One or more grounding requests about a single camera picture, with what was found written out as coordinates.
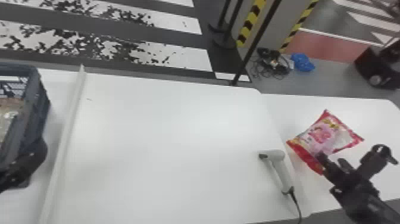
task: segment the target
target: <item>white table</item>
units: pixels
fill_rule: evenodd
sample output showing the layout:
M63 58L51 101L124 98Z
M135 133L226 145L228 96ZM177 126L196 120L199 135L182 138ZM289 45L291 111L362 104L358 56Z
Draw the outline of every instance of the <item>white table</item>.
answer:
M45 162L33 174L27 188L6 191L0 195L0 223L36 223L42 211L42 204L50 180L54 157L57 154L59 138L70 106L71 91L77 72L40 69L42 82L47 90L51 109L43 136L48 145Z
M400 160L400 110L388 100L274 94L265 94L263 97L284 141L303 132L320 117L324 109L328 109L365 138L365 141L356 147L331 155L332 160L343 157L354 167L358 167L361 157L373 145L381 143L391 147L393 156ZM329 194L332 184L308 168L291 148L286 148L296 175L302 180L306 195L310 199L312 212L339 209L339 203ZM399 176L400 166L388 164L371 179L383 200L400 198L400 182L396 181Z
M89 74L41 224L297 218L258 159L284 147L262 100L254 89Z

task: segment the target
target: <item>blue object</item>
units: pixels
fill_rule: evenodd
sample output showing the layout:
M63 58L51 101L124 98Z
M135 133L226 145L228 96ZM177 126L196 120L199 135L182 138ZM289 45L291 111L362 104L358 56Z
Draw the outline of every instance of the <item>blue object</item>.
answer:
M295 62L295 68L300 71L313 71L315 69L315 65L303 53L293 53L290 59Z

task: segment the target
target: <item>crate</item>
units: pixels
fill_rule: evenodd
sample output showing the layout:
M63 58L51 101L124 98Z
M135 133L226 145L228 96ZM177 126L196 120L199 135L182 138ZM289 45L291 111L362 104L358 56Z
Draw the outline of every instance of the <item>crate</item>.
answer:
M49 108L35 67L0 63L0 172L42 136Z

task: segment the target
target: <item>red snack bag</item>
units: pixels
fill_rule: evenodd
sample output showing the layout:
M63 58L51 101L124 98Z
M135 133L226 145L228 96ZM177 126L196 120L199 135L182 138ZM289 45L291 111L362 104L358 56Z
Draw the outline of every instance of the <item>red snack bag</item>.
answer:
M324 110L321 117L305 132L286 143L315 172L322 175L322 165L314 158L319 152L331 155L351 148L364 139L350 130L336 116Z

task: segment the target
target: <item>hazard stripe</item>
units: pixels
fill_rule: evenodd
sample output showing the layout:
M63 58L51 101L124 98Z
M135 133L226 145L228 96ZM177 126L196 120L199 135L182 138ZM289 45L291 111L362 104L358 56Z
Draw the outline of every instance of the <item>hazard stripe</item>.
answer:
M258 16L265 6L266 0L255 0L253 6L250 9L250 12L246 18L245 24L243 25L242 30L240 31L239 36L237 37L236 45L244 46L246 40L250 37L251 30L254 25L257 23Z
M297 31L301 28L303 25L304 21L307 19L307 17L311 14L315 6L317 5L319 0L312 0L309 4L309 6L304 10L304 12L301 14L299 21L293 26L292 30L290 30L289 36L285 39L283 42L282 46L279 49L279 52L283 53L286 48L289 46L290 42L292 41L294 35L297 33Z

